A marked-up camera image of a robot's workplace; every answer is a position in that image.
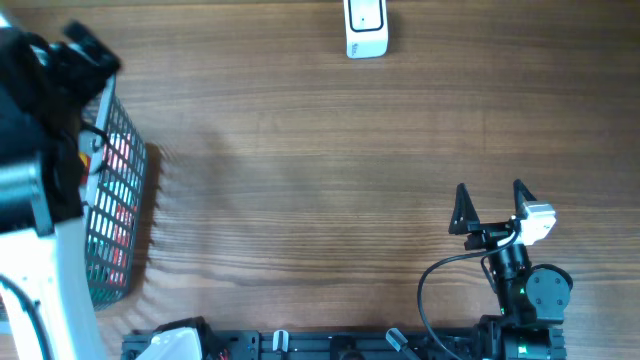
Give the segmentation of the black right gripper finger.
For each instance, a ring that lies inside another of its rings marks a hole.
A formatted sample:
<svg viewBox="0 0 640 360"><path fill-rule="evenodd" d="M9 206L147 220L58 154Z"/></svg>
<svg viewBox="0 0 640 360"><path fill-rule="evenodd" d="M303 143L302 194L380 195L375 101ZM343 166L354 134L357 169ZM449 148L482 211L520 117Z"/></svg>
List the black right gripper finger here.
<svg viewBox="0 0 640 360"><path fill-rule="evenodd" d="M471 197L464 183L456 187L454 210L448 232L451 235L464 235L478 232L480 219L473 206Z"/></svg>
<svg viewBox="0 0 640 360"><path fill-rule="evenodd" d="M537 198L529 191L529 189L520 179L516 179L513 182L513 191L515 214L518 217L521 217L525 213L525 205L530 202L536 202Z"/></svg>

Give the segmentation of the red sauce bottle green cap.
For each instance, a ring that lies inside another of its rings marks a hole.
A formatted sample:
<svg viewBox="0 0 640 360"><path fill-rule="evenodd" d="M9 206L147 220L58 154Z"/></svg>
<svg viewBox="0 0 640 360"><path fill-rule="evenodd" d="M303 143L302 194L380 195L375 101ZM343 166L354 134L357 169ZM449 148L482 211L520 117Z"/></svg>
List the red sauce bottle green cap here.
<svg viewBox="0 0 640 360"><path fill-rule="evenodd" d="M84 153L84 152L80 152L79 153L79 158L82 162L83 165L83 172L82 172L82 177L81 177L81 182L80 184L82 186L85 186L88 182L88 178L90 175L90 170L91 170L91 156Z"/></svg>

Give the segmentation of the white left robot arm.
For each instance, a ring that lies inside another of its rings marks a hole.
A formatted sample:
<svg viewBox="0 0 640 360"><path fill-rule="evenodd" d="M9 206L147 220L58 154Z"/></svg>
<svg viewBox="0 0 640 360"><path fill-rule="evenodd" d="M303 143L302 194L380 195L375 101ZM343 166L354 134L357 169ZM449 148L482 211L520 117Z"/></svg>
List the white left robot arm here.
<svg viewBox="0 0 640 360"><path fill-rule="evenodd" d="M103 359L80 185L85 106L121 67L85 25L1 30L1 300L22 359Z"/></svg>

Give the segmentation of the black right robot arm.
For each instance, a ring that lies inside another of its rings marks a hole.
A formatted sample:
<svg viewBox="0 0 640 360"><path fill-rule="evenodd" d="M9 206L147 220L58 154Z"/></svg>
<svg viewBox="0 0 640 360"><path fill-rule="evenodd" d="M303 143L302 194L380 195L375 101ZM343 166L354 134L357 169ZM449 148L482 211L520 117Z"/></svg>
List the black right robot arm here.
<svg viewBox="0 0 640 360"><path fill-rule="evenodd" d="M483 223L466 188L456 188L449 226L465 235L467 251L484 250L481 266L497 296L501 314L484 315L471 331L465 354L473 359L566 359L564 311L573 280L552 264L531 263L528 248L549 235L556 223L551 204L536 199L524 183L513 183L515 214Z"/></svg>

